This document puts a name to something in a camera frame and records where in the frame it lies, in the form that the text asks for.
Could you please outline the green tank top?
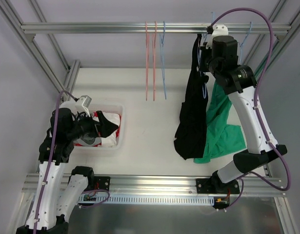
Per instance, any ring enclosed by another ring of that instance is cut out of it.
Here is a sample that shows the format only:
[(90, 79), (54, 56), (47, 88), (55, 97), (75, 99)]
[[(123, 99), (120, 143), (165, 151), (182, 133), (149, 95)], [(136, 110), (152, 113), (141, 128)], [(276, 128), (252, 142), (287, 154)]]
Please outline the green tank top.
[(246, 148), (241, 127), (227, 123), (231, 107), (232, 102), (215, 82), (206, 112), (206, 145), (203, 156), (193, 160), (195, 164), (206, 164)]

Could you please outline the white plastic basket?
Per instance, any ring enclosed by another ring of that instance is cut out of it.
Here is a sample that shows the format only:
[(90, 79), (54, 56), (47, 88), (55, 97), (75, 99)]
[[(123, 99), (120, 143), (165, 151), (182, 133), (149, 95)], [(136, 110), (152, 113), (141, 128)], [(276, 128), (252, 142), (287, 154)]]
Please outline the white plastic basket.
[(101, 144), (97, 147), (80, 146), (77, 144), (77, 140), (74, 141), (74, 147), (77, 150), (101, 151), (110, 155), (112, 151), (118, 150), (123, 142), (125, 107), (118, 102), (107, 101), (91, 103), (88, 109), (94, 120), (99, 120), (96, 111), (102, 111), (104, 116), (112, 123), (118, 125), (119, 128), (107, 138), (99, 137), (101, 139)]

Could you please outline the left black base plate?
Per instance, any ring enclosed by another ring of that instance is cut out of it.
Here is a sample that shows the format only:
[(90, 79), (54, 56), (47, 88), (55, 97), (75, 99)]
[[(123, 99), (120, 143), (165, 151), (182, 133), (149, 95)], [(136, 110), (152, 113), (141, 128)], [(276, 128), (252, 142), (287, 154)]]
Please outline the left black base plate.
[(109, 176), (94, 176), (94, 189), (109, 191), (110, 180)]

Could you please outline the pink hanger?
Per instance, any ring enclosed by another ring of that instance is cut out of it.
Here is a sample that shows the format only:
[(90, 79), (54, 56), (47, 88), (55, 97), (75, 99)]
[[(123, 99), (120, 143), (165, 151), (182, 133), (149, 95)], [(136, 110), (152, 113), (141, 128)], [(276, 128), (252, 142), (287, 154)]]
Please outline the pink hanger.
[(157, 22), (155, 22), (154, 33), (152, 34), (152, 58), (153, 58), (153, 101), (156, 100), (156, 38)]
[(149, 34), (147, 22), (145, 22), (145, 46), (146, 46), (146, 65), (145, 65), (145, 100), (148, 100), (148, 70), (149, 70)]

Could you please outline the aluminium front rail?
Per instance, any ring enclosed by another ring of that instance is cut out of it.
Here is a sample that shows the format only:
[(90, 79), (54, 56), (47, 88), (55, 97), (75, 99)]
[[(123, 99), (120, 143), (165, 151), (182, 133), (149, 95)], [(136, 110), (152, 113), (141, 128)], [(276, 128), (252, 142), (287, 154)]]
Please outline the aluminium front rail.
[[(117, 195), (161, 196), (215, 196), (215, 193), (198, 193), (201, 184), (198, 176), (109, 175), (109, 192)], [(249, 197), (285, 197), (288, 192), (279, 191), (260, 178), (249, 175), (243, 178), (243, 195)]]

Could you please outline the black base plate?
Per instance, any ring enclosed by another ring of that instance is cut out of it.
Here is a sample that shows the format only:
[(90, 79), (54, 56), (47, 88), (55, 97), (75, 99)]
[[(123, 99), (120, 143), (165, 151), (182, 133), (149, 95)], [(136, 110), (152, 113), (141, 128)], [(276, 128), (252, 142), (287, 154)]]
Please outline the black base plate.
[(197, 178), (196, 189), (198, 194), (228, 194), (233, 195), (240, 193), (239, 183), (232, 180), (229, 183), (222, 183), (219, 179), (213, 178)]
[(94, 189), (109, 191), (110, 180), (109, 176), (94, 176)]

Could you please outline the grey tank top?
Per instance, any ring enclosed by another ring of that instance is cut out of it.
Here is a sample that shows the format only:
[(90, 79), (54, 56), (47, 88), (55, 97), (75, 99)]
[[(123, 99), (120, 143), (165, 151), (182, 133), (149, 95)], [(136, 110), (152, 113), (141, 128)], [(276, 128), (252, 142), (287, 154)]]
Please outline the grey tank top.
[(99, 137), (83, 136), (77, 140), (77, 144), (85, 147), (97, 147), (101, 144), (101, 139)]

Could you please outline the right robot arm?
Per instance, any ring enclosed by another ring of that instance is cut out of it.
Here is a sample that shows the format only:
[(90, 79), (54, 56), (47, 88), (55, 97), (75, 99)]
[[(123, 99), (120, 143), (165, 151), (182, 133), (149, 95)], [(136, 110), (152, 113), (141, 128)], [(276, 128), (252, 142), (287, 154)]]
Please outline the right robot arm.
[(224, 193), (237, 178), (287, 154), (268, 127), (255, 94), (258, 84), (249, 66), (238, 63), (238, 43), (232, 36), (216, 36), (201, 46), (200, 68), (211, 73), (235, 107), (247, 148), (215, 171), (206, 182), (216, 193)]

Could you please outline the aluminium hanging rail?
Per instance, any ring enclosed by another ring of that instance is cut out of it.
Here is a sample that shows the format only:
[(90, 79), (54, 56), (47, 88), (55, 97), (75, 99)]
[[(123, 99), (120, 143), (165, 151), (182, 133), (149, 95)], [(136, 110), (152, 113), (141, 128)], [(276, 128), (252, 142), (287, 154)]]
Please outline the aluminium hanging rail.
[[(129, 34), (165, 32), (171, 34), (206, 34), (210, 23), (145, 23), (145, 22), (39, 22), (23, 23), (26, 34)], [(288, 24), (271, 23), (276, 35), (286, 35), (291, 29)], [(268, 34), (266, 24), (225, 23), (230, 34)]]

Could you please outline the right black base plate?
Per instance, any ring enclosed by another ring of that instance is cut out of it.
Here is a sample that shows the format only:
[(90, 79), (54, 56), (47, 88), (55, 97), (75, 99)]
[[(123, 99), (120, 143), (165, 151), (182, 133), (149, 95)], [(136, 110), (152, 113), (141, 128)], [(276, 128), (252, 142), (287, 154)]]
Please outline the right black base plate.
[(222, 183), (219, 179), (213, 178), (197, 178), (196, 189), (198, 194), (228, 194), (233, 195), (240, 193), (239, 183), (232, 180), (229, 183)]

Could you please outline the blue hanger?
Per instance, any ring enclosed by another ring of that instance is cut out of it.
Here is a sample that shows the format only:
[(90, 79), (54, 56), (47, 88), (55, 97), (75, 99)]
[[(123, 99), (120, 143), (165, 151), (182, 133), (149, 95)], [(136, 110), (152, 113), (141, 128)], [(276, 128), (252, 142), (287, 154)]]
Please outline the blue hanger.
[(238, 44), (239, 44), (239, 47), (240, 47), (239, 64), (242, 64), (243, 47), (244, 47), (244, 45), (245, 45), (245, 43), (246, 43), (246, 41), (247, 41), (247, 39), (248, 39), (248, 37), (249, 37), (249, 34), (250, 34), (251, 31), (252, 31), (252, 27), (253, 27), (253, 22), (251, 21), (251, 22), (250, 22), (250, 25), (249, 25), (249, 30), (248, 30), (246, 36), (244, 37), (244, 39), (243, 39), (242, 42), (239, 42), (239, 43), (238, 43)]
[(165, 83), (165, 57), (164, 57), (165, 31), (166, 31), (166, 24), (165, 24), (165, 22), (163, 22), (163, 31), (162, 31), (162, 34), (159, 35), (159, 37), (160, 37), (160, 61), (161, 61), (161, 75), (162, 75), (164, 98), (165, 98), (165, 100), (167, 100), (166, 83)]
[[(214, 22), (214, 19), (215, 19), (215, 12), (213, 11), (213, 12), (211, 12), (211, 14), (212, 14), (211, 22), (213, 23), (213, 22)], [(207, 35), (206, 35), (206, 34), (203, 34), (203, 35), (202, 35), (202, 39), (204, 39), (204, 42), (206, 42)], [(202, 95), (203, 95), (203, 98), (204, 98), (204, 99), (206, 99), (207, 94), (208, 94), (208, 91), (207, 91), (207, 84), (204, 83), (204, 84), (202, 85)]]

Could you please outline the black tank top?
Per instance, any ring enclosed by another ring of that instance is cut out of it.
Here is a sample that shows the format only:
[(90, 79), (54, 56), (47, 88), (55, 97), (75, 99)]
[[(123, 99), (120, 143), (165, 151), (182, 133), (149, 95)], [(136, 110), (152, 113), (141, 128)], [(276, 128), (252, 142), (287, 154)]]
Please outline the black tank top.
[(174, 148), (184, 160), (201, 158), (206, 145), (208, 94), (204, 99), (202, 85), (208, 82), (208, 76), (199, 70), (201, 39), (202, 35), (197, 34), (193, 44), (191, 71), (174, 140)]

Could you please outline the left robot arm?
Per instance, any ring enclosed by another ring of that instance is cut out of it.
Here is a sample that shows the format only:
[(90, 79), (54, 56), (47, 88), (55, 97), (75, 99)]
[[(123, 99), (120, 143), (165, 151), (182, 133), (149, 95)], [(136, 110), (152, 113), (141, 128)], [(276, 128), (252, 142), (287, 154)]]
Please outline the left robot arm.
[(120, 127), (117, 114), (96, 111), (77, 115), (69, 108), (58, 108), (50, 118), (51, 127), (39, 147), (39, 180), (36, 197), (26, 223), (18, 227), (18, 234), (65, 234), (73, 208), (84, 191), (93, 190), (94, 170), (75, 167), (67, 188), (60, 193), (61, 180), (74, 142), (82, 137), (107, 138)]

